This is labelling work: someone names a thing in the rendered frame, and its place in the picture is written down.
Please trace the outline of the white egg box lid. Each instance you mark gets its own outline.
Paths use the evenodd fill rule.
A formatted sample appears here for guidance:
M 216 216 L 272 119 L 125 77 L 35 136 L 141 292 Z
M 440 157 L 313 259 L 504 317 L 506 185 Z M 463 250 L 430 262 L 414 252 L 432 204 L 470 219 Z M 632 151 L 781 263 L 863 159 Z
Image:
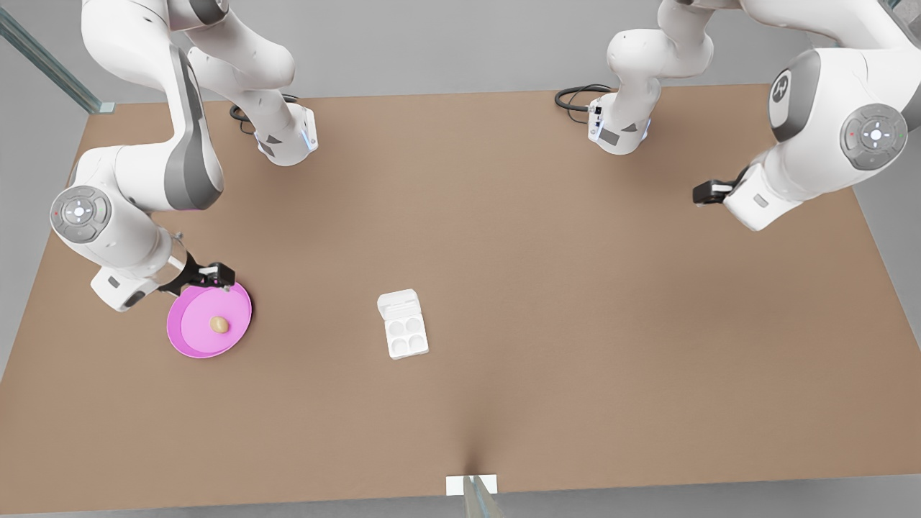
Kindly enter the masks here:
M 422 312 L 414 289 L 382 294 L 378 296 L 377 306 L 384 321 L 407 318 Z

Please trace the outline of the silver frame post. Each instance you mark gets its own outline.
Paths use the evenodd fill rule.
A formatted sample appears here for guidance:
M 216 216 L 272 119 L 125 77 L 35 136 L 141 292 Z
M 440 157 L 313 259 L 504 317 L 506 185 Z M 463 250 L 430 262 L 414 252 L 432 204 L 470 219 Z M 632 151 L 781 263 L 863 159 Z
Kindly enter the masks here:
M 885 0 L 912 32 L 921 34 L 921 0 Z
M 446 476 L 446 495 L 463 496 L 464 518 L 506 518 L 494 495 L 497 475 Z
M 111 114 L 114 102 L 104 102 L 86 88 L 32 33 L 0 6 L 0 37 L 88 114 Z

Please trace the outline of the white egg box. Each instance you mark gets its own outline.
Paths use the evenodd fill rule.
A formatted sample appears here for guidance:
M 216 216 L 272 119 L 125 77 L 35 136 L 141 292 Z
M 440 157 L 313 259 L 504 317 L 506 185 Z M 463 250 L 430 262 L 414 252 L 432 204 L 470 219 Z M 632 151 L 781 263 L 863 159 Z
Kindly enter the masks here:
M 421 314 L 401 316 L 384 322 L 389 357 L 394 360 L 427 354 L 429 344 Z

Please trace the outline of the pink round plate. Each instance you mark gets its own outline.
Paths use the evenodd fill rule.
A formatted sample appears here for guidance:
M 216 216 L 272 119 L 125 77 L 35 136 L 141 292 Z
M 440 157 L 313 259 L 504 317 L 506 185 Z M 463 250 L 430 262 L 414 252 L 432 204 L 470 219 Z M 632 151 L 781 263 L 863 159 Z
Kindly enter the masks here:
M 209 328 L 213 316 L 230 324 L 227 334 Z M 171 305 L 165 321 L 168 339 L 175 350 L 189 358 L 213 358 L 234 347 L 249 330 L 253 303 L 243 285 L 229 289 L 188 286 Z

